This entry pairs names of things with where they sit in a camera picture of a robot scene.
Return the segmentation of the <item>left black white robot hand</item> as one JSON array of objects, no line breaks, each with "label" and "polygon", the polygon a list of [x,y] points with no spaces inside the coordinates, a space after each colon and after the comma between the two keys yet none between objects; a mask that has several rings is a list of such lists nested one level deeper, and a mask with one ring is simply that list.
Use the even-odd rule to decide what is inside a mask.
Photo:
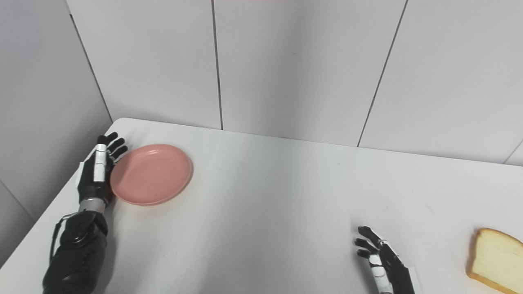
[{"label": "left black white robot hand", "polygon": [[128,151],[125,139],[117,132],[100,135],[88,158],[82,162],[78,176],[79,203],[91,198],[103,200],[106,206],[114,199],[110,184],[112,171],[119,158]]}]

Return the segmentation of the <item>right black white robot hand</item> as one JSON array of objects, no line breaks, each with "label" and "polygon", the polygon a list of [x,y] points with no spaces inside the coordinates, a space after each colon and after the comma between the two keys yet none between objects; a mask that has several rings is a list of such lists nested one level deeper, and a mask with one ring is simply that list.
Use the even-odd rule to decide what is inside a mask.
[{"label": "right black white robot hand", "polygon": [[355,238],[357,255],[367,260],[372,277],[380,294],[414,294],[409,268],[392,249],[390,243],[375,233],[371,227],[357,228],[360,238]]}]

